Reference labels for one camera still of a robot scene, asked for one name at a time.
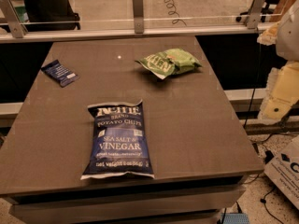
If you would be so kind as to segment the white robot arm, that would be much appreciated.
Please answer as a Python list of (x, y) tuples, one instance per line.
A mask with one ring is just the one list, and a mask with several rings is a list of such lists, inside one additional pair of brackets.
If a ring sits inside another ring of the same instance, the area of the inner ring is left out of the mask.
[(258, 119), (264, 124), (282, 120), (299, 101), (299, 0), (282, 19), (265, 30), (257, 42), (276, 46), (277, 56), (287, 62), (280, 69), (272, 68), (266, 83), (266, 95)]

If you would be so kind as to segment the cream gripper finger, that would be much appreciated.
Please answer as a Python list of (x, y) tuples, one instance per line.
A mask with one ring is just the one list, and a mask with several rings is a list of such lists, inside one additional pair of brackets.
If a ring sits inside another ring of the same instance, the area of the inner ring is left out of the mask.
[(280, 121), (299, 101), (299, 62), (287, 62), (280, 69), (272, 68), (265, 90), (258, 119)]
[(266, 29), (264, 32), (262, 32), (258, 38), (257, 42), (262, 45), (271, 46), (275, 45), (277, 41), (278, 36), (278, 26), (279, 23), (274, 23), (270, 28)]

